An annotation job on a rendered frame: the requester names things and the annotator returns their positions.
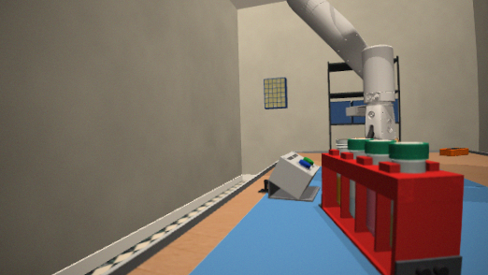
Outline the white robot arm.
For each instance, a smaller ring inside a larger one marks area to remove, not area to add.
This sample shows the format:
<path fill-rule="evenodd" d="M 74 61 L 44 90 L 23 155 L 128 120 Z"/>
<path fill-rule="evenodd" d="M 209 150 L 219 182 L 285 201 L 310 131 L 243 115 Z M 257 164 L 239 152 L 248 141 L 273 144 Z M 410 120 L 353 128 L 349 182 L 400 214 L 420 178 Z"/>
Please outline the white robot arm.
<path fill-rule="evenodd" d="M 395 102 L 393 47 L 368 47 L 352 24 L 326 0 L 286 1 L 289 7 L 363 80 L 364 104 Z"/>

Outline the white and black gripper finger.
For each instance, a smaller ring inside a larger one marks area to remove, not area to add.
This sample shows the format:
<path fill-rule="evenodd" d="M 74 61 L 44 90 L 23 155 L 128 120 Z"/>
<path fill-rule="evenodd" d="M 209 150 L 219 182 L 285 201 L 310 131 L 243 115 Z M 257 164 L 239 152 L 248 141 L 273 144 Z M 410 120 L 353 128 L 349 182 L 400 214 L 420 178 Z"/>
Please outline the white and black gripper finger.
<path fill-rule="evenodd" d="M 374 137 L 374 125 L 371 124 L 366 138 L 373 138 L 373 137 Z"/>

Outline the green screw cap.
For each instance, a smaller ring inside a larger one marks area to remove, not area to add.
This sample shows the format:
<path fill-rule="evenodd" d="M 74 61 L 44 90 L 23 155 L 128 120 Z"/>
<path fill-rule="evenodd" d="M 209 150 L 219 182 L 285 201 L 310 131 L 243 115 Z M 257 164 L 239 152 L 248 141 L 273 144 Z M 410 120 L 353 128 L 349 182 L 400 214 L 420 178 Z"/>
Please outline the green screw cap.
<path fill-rule="evenodd" d="M 365 140 L 365 153 L 368 154 L 389 154 L 389 143 L 396 140 Z"/>
<path fill-rule="evenodd" d="M 364 151 L 365 140 L 374 140 L 374 138 L 350 138 L 348 139 L 348 150 Z"/>
<path fill-rule="evenodd" d="M 389 158 L 397 160 L 429 159 L 429 143 L 425 142 L 391 142 Z"/>

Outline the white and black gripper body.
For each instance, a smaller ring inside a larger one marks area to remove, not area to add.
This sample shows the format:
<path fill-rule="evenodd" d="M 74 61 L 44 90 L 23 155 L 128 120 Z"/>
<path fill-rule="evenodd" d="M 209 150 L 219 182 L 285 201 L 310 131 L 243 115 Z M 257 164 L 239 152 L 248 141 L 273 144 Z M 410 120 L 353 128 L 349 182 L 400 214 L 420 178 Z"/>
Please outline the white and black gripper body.
<path fill-rule="evenodd" d="M 388 106 L 387 106 L 388 105 Z M 366 137 L 370 125 L 374 125 L 374 140 L 395 140 L 395 113 L 394 104 L 366 105 Z"/>

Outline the grey button housing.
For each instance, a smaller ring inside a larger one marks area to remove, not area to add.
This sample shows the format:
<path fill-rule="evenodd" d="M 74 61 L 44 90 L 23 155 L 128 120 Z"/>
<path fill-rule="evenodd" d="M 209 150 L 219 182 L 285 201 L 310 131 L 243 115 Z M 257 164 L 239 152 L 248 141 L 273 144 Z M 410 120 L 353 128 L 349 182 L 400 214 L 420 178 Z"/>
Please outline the grey button housing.
<path fill-rule="evenodd" d="M 270 199 L 313 202 L 320 187 L 309 184 L 319 168 L 309 158 L 290 152 L 280 157 L 268 180 L 264 180 L 265 189 L 258 192 L 268 193 Z"/>

